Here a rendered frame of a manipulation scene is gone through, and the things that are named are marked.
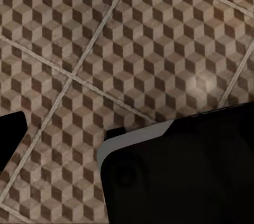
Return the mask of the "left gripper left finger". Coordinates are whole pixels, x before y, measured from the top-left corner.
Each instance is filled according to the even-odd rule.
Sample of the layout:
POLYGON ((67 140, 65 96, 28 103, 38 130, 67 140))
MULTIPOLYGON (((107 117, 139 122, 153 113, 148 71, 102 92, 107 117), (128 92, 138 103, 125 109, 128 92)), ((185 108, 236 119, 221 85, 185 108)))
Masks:
POLYGON ((0 117, 0 174, 28 131, 23 111, 0 117))

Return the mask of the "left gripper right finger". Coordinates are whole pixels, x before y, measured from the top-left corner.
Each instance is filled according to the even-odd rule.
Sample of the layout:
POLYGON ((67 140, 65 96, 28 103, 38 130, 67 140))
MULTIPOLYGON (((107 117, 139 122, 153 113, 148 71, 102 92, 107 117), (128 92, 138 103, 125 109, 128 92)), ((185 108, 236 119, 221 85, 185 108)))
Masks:
POLYGON ((236 129, 254 153, 254 113, 241 111, 236 129))

